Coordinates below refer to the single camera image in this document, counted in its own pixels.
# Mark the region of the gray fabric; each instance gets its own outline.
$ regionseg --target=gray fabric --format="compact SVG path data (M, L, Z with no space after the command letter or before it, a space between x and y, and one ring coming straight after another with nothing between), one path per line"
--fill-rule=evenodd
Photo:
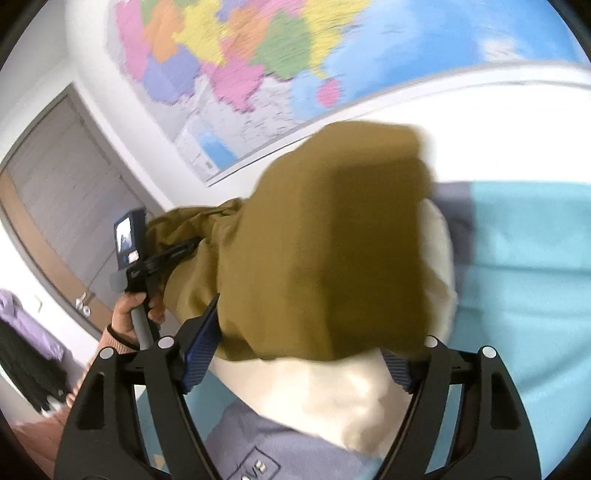
M456 292L462 285L475 252L474 208L469 182L438 183L434 187L433 203L447 220L453 245Z
M224 411L205 447L224 480L243 476L253 480L354 480L375 463L370 457L264 419L241 400ZM257 460L267 468L255 477Z

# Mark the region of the door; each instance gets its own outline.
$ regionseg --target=door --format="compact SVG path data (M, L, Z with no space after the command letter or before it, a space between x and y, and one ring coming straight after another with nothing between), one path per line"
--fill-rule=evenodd
M8 160L0 201L38 269L102 330L119 297L109 286L117 269L113 223L145 206L146 192L123 180L87 122L70 97L59 101Z

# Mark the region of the world map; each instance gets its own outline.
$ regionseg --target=world map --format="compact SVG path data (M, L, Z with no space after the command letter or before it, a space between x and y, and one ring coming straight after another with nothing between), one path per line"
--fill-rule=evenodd
M409 80L587 62L546 0L112 0L108 25L111 58L205 182Z

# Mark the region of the pink sleeve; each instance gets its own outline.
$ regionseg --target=pink sleeve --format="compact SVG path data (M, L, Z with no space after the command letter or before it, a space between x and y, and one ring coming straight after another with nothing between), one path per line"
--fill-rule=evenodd
M130 353L134 351L115 340L115 338L113 338L113 336L105 329L92 361L94 361L98 352L106 346L113 347L119 353ZM88 373L92 361L88 364L86 372L82 375L82 378L76 385L74 391L68 395L66 400L67 407L63 407L60 411L45 420L12 426L12 431L15 433L19 442L21 442L29 456L37 465L39 465L49 478L53 478L57 448L59 447L61 434L63 433L66 420L70 413L70 407L80 390L80 386Z

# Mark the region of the hand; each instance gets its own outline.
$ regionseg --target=hand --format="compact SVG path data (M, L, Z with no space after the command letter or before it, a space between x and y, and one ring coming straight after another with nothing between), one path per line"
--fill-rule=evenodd
M138 345L138 338L135 334L134 325L131 322L129 312L135 307L142 305L146 298L145 293L126 293L115 304L111 328L124 340ZM164 302L158 293L150 300L150 312L148 318L156 323L164 322Z

